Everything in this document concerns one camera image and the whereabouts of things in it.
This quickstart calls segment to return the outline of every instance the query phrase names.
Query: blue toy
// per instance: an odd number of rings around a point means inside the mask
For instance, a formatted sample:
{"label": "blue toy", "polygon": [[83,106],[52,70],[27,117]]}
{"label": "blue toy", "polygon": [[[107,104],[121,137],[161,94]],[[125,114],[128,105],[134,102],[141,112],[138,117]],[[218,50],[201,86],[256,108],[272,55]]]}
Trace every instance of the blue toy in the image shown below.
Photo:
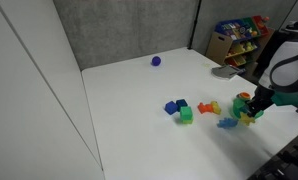
{"label": "blue toy", "polygon": [[218,128],[229,129],[231,127],[235,127],[238,124],[238,120],[232,118],[224,118],[224,120],[220,120],[217,124]]}
{"label": "blue toy", "polygon": [[160,63],[161,63],[160,57],[155,56],[155,57],[152,58],[151,65],[153,65],[153,66],[159,66]]}
{"label": "blue toy", "polygon": [[177,110],[178,110],[178,105],[176,103],[174,103],[173,101],[168,102],[165,106],[165,111],[169,115],[172,115],[173,113],[177,112]]}
{"label": "blue toy", "polygon": [[178,111],[180,111],[181,107],[188,106],[187,102],[184,99],[177,100],[176,104],[178,105]]}

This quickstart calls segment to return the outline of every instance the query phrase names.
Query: purple ball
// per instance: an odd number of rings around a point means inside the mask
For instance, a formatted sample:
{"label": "purple ball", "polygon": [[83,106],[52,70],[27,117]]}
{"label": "purple ball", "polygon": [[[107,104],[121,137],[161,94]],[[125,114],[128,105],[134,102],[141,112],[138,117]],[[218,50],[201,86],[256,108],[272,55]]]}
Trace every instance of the purple ball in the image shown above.
{"label": "purple ball", "polygon": [[160,63],[161,63],[160,57],[155,56],[155,57],[152,58],[151,65],[153,65],[153,66],[159,66]]}

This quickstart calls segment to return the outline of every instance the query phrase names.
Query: red toy block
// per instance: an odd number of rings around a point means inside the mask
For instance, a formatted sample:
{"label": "red toy block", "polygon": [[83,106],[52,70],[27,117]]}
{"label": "red toy block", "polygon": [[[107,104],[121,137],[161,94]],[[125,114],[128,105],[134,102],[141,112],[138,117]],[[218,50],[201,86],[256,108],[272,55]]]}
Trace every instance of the red toy block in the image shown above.
{"label": "red toy block", "polygon": [[213,112],[213,107],[212,107],[211,104],[204,105],[203,103],[200,103],[198,105],[198,109],[199,109],[201,114],[203,114],[205,112]]}

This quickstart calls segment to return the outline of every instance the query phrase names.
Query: green cube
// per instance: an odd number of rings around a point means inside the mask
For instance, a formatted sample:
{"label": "green cube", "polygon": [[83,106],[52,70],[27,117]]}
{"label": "green cube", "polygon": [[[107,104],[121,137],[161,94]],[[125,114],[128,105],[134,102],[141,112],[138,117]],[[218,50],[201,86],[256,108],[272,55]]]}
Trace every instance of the green cube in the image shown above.
{"label": "green cube", "polygon": [[192,110],[190,106],[180,108],[180,119],[184,124],[191,124],[193,121]]}

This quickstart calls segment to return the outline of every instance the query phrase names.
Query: white tabletop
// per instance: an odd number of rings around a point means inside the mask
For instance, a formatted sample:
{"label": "white tabletop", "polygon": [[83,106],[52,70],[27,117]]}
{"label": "white tabletop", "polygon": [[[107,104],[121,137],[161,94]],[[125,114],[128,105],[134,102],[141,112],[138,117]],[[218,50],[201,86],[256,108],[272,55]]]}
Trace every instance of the white tabletop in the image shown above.
{"label": "white tabletop", "polygon": [[[158,67],[153,56],[162,58]],[[186,48],[83,71],[107,180],[246,179],[298,135],[291,106],[267,109],[256,124],[225,130],[232,99],[255,85],[236,76],[211,76],[217,65]],[[163,107],[184,98],[194,122],[177,122]],[[222,114],[200,114],[199,102],[216,100]]]}

